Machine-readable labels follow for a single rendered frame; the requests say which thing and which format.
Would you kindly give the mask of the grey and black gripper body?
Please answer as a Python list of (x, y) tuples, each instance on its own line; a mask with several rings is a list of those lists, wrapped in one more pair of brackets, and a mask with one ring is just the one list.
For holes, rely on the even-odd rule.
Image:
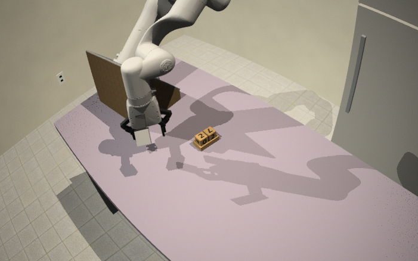
[(156, 125), (162, 121), (157, 98), (155, 94), (152, 96), (148, 103), (141, 106), (130, 105), (128, 99), (126, 100), (129, 122), (132, 129), (136, 129), (135, 116), (142, 114), (145, 114), (146, 127)]

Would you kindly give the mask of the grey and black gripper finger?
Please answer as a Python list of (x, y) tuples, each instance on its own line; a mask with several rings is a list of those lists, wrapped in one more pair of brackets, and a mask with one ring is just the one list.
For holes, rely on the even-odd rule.
[(162, 135), (165, 136), (165, 133), (164, 133), (164, 132), (166, 132), (165, 126), (166, 126), (167, 122), (169, 121), (169, 119), (172, 115), (172, 112), (171, 112), (171, 110), (166, 110), (166, 109), (162, 109), (162, 108), (159, 108), (159, 109), (160, 109), (161, 114), (166, 115), (164, 118), (162, 118), (162, 122), (158, 123), (161, 127)]
[(127, 124), (129, 123), (129, 117), (127, 117), (121, 124), (120, 124), (120, 127), (122, 128), (122, 129), (124, 129), (126, 132), (129, 132), (131, 135), (132, 135), (132, 137), (133, 137), (133, 139), (134, 140), (136, 140), (135, 139), (135, 135), (134, 135), (134, 130), (136, 130), (136, 129), (132, 129), (130, 126), (127, 126)]

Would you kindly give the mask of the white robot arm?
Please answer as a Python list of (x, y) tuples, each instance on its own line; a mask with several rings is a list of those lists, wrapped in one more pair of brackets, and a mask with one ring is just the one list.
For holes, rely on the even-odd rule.
[[(159, 47), (162, 39), (173, 30), (192, 26), (205, 6), (222, 11), (230, 1), (146, 1), (122, 52), (116, 54), (118, 58), (113, 60), (121, 64), (120, 70), (130, 105), (141, 106), (148, 103), (156, 92), (156, 88), (150, 87), (149, 80), (169, 73), (175, 66), (175, 57)], [(135, 116), (135, 123), (137, 147), (151, 144), (145, 114)]]

